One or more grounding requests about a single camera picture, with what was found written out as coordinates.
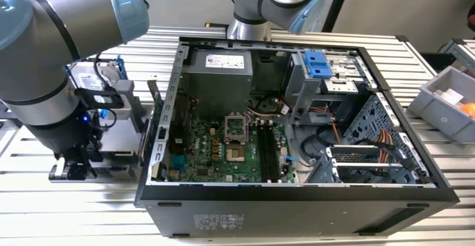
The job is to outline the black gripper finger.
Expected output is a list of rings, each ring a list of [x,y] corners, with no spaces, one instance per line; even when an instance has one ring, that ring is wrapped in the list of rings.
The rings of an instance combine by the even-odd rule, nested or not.
[[[88,168],[92,173],[93,178],[97,178],[97,173],[92,167],[92,163],[100,163],[103,161],[101,153],[95,145],[88,145],[87,147],[87,154],[88,154]]]
[[[85,164],[76,160],[60,158],[56,163],[55,180],[84,180],[88,168]]]

